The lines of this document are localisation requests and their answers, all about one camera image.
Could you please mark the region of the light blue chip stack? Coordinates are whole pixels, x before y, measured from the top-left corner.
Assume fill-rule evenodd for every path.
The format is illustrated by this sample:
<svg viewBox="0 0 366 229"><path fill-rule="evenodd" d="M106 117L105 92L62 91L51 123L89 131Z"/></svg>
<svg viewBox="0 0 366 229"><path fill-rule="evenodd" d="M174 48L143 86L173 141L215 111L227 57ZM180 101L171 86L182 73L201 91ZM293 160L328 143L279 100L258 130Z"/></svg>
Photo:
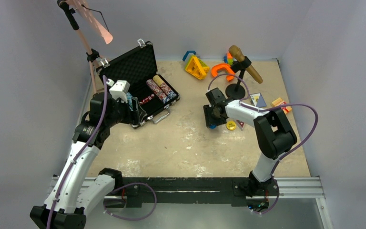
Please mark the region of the light blue chip stack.
<svg viewBox="0 0 366 229"><path fill-rule="evenodd" d="M131 111L133 111L132 101L127 101L128 107Z"/></svg>

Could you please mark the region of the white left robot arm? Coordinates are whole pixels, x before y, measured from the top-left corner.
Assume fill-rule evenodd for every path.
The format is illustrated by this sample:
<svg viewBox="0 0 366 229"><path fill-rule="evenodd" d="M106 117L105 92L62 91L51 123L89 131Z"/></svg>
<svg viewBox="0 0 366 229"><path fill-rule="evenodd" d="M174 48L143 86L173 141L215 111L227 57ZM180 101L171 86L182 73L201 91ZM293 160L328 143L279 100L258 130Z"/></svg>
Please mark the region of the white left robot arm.
<svg viewBox="0 0 366 229"><path fill-rule="evenodd" d="M129 93L97 93L91 109L75 128L71 150L54 188L41 206L33 206L30 218L40 229L82 229L91 211L107 194L118 195L126 185L119 170L104 168L94 183L82 190L86 174L99 154L110 128L132 123L137 99Z"/></svg>

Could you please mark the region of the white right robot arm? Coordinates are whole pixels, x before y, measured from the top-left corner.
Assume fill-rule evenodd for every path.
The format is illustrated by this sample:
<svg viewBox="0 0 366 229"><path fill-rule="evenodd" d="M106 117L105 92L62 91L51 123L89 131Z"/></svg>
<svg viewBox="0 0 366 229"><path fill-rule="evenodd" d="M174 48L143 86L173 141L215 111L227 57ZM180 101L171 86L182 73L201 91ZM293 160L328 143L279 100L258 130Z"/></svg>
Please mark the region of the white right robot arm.
<svg viewBox="0 0 366 229"><path fill-rule="evenodd" d="M260 109L241 100L226 98L218 88L208 91L206 97L209 102L203 106L206 127L223 125L232 119L254 128L261 155L249 174L246 189L250 194L262 193L272 181L279 156L289 152L297 142L286 114L281 108Z"/></svg>

